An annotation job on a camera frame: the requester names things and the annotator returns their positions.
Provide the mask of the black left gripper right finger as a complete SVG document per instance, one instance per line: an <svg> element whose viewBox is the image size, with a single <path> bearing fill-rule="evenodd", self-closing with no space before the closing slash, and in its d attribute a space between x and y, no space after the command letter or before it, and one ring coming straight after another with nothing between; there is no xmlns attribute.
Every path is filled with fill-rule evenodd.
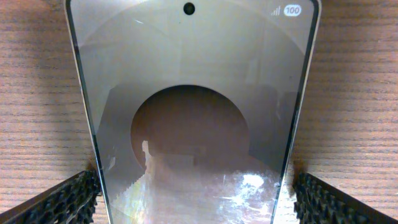
<svg viewBox="0 0 398 224"><path fill-rule="evenodd" d="M397 224L397 220L360 202L317 177L301 172L293 181L294 211L303 224Z"/></svg>

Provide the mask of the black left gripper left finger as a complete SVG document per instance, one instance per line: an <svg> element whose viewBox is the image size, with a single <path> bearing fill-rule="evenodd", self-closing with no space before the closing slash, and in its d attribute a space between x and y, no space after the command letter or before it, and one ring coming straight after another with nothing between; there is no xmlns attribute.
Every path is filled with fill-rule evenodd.
<svg viewBox="0 0 398 224"><path fill-rule="evenodd" d="M1 224L93 223L101 184L95 170L84 170L1 214Z"/></svg>

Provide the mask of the bronze Galaxy smartphone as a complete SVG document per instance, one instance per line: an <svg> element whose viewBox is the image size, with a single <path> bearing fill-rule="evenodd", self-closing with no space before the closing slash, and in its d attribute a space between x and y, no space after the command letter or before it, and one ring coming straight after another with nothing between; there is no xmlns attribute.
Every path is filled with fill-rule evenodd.
<svg viewBox="0 0 398 224"><path fill-rule="evenodd" d="M273 223L319 0L66 0L110 223Z"/></svg>

